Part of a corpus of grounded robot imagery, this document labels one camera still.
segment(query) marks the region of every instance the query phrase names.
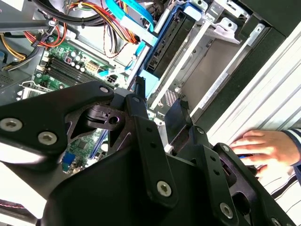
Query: striped sleeve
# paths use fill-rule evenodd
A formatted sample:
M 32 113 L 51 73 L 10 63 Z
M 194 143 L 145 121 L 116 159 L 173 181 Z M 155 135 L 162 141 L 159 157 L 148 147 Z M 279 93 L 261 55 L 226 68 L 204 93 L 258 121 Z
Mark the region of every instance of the striped sleeve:
M 298 129 L 298 128 L 288 129 L 283 132 L 285 134 L 287 134 L 293 140 L 293 142 L 296 144 L 296 146 L 300 152 L 300 156 L 301 156 L 301 129 Z M 301 159 L 292 166 L 294 167 L 297 179 L 298 179 L 299 183 L 301 184 Z

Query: hand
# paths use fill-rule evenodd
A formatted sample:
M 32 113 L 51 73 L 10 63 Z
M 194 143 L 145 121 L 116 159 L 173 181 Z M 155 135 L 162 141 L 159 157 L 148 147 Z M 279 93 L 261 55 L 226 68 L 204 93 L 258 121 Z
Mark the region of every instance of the hand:
M 295 143 L 280 131 L 251 130 L 230 147 L 236 154 L 255 154 L 242 158 L 241 161 L 245 165 L 263 165 L 258 170 L 257 177 L 283 170 L 300 160 Z

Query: silver screw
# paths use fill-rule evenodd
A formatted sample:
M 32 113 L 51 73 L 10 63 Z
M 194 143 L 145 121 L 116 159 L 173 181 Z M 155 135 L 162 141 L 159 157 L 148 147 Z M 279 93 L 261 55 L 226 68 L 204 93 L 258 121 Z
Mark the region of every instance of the silver screw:
M 49 42 L 54 42 L 54 41 L 55 41 L 55 39 L 54 39 L 54 37 L 53 37 L 53 36 L 49 36 L 49 37 L 48 37 L 48 41 L 49 41 Z
M 16 132 L 23 126 L 22 122 L 15 118 L 5 118 L 0 121 L 0 128 L 7 132 Z
M 281 224 L 279 223 L 279 221 L 276 218 L 272 218 L 272 222 L 275 226 L 281 226 Z
M 230 149 L 229 149 L 226 145 L 223 145 L 222 147 L 223 147 L 223 149 L 224 149 L 226 152 L 229 152 L 229 151 L 230 151 Z
M 57 137 L 54 133 L 45 131 L 38 135 L 38 140 L 41 144 L 53 145 L 57 141 Z
M 136 98 L 136 97 L 133 97 L 133 100 L 137 101 L 137 102 L 140 102 L 140 100 L 138 98 Z
M 171 195 L 171 188 L 165 181 L 161 180 L 157 183 L 157 190 L 162 196 L 169 197 Z
M 100 90 L 102 92 L 104 92 L 104 93 L 108 93 L 109 92 L 109 90 L 107 88 L 105 88 L 105 87 L 100 87 Z
M 198 128 L 198 132 L 199 132 L 200 134 L 204 134 L 204 131 L 203 131 L 201 128 Z
M 231 210 L 231 208 L 224 202 L 222 202 L 220 204 L 220 208 L 221 208 L 221 211 L 222 213 L 229 219 L 232 219 L 233 218 L 233 212 Z

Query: yellow wire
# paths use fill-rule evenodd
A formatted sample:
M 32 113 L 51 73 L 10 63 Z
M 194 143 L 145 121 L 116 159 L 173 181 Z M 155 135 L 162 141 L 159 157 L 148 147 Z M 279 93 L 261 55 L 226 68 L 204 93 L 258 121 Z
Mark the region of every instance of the yellow wire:
M 100 15 L 103 17 L 103 19 L 104 19 L 111 27 L 113 27 L 113 29 L 115 30 L 115 32 L 118 33 L 118 35 L 121 37 L 122 40 L 128 41 L 128 40 L 126 39 L 125 35 L 122 34 L 122 33 L 120 33 L 119 30 L 118 30 L 118 28 L 116 27 L 116 25 L 115 25 L 114 23 L 112 23 L 110 20 L 108 20 L 107 17 L 106 17 L 106 15 L 104 15 L 101 11 L 99 11 L 99 10 L 98 10 L 97 8 L 95 8 L 93 5 L 90 5 L 90 4 L 86 3 L 86 2 L 82 2 L 81 4 L 82 4 L 82 5 L 86 5 L 86 6 L 90 7 L 90 8 L 92 8 L 95 12 L 97 12 L 98 14 L 100 14 Z
M 18 58 L 19 60 L 25 60 L 25 56 L 14 51 L 7 43 L 6 41 L 4 40 L 4 35 L 3 34 L 0 34 L 0 37 L 1 37 L 1 40 L 5 46 L 5 48 L 16 58 Z
M 126 5 L 126 3 L 124 3 L 124 2 L 123 2 L 123 9 L 124 9 L 125 13 L 128 14 L 128 11 L 127 11 L 127 5 Z M 130 33 L 132 39 L 133 39 L 134 41 L 136 41 L 136 38 L 134 37 L 133 32 L 132 32 L 131 30 L 128 30 L 128 31 L 129 31 L 129 33 Z

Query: ribbed metal surface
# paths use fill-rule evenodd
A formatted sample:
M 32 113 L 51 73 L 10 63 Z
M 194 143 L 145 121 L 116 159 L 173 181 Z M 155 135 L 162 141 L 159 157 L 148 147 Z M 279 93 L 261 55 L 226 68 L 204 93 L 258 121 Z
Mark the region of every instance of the ribbed metal surface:
M 226 144 L 250 129 L 282 130 L 301 118 L 301 24 L 209 130 Z

